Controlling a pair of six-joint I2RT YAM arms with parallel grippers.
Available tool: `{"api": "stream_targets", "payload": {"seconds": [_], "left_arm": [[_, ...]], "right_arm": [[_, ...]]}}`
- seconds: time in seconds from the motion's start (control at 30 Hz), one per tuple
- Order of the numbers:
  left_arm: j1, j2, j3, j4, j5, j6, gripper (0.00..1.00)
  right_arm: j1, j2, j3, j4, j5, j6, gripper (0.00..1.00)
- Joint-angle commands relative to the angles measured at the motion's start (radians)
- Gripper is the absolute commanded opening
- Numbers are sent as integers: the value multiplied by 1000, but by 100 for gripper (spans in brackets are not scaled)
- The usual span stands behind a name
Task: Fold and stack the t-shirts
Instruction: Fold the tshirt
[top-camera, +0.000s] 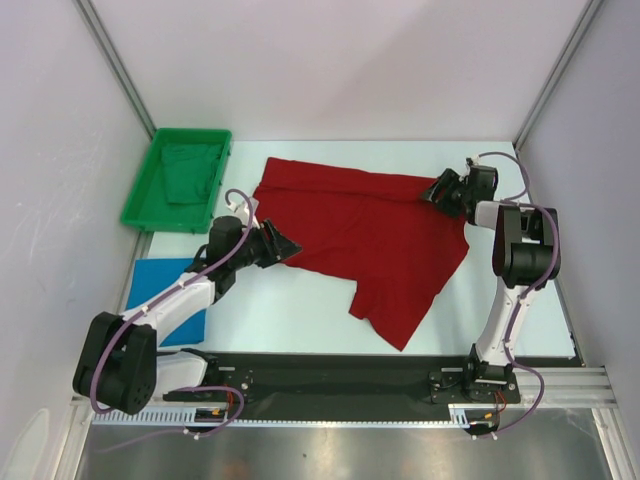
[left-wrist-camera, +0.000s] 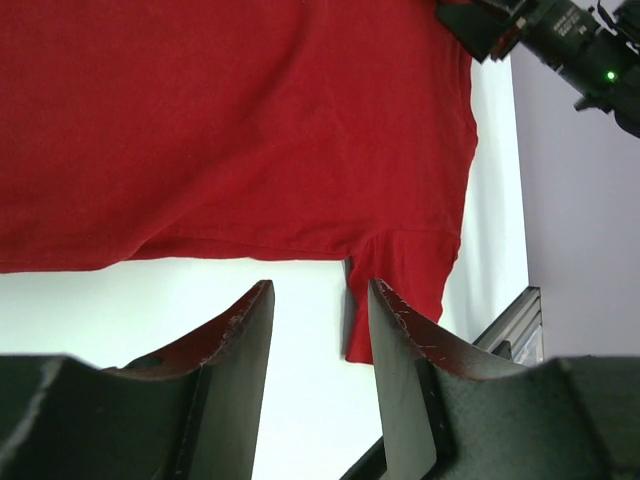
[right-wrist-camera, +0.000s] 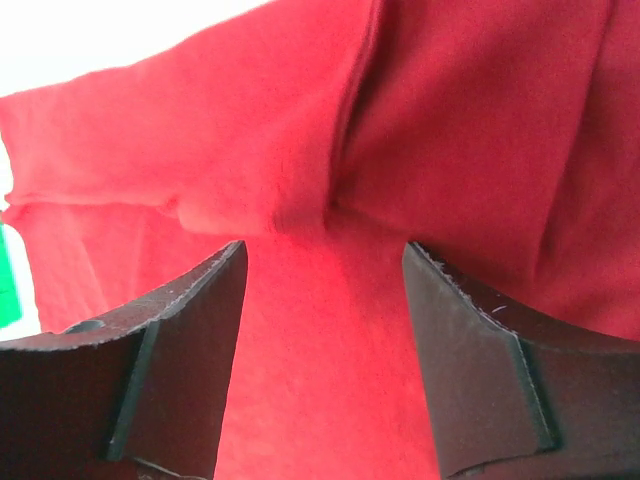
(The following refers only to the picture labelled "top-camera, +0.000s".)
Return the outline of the red t shirt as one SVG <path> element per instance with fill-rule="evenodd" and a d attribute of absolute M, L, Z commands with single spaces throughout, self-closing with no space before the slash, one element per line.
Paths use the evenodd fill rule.
<path fill-rule="evenodd" d="M 253 196 L 302 248 L 286 265 L 354 281 L 350 314 L 403 350 L 469 251 L 464 219 L 422 200 L 433 182 L 270 157 Z"/>

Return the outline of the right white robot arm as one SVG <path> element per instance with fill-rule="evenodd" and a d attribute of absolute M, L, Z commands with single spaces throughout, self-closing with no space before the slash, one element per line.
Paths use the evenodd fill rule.
<path fill-rule="evenodd" d="M 553 208 L 496 201 L 498 172 L 468 160 L 468 172 L 448 168 L 422 199 L 450 216 L 494 232 L 496 293 L 487 323 L 459 371 L 429 374 L 435 403 L 485 403 L 519 399 L 514 358 L 517 336 L 532 301 L 561 265 L 558 213 Z"/>

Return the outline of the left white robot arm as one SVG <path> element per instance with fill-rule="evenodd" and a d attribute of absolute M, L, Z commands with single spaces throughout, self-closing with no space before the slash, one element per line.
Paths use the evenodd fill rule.
<path fill-rule="evenodd" d="M 166 289 L 121 314 L 101 312 L 89 325 L 72 388 L 95 412 L 139 413 L 157 395 L 188 389 L 214 397 L 220 374 L 193 350 L 159 354 L 162 342 L 187 320 L 218 302 L 237 271 L 283 263 L 302 250 L 269 220 L 247 226 L 237 217 L 214 220 L 206 244 Z"/>

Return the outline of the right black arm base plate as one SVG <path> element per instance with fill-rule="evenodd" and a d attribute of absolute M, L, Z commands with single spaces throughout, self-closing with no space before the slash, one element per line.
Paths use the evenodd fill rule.
<path fill-rule="evenodd" d="M 503 400 L 507 404 L 521 402 L 514 375 L 507 384 L 492 384 L 468 380 L 462 369 L 443 368 L 428 374 L 427 385 L 430 399 L 435 404 L 489 404 Z"/>

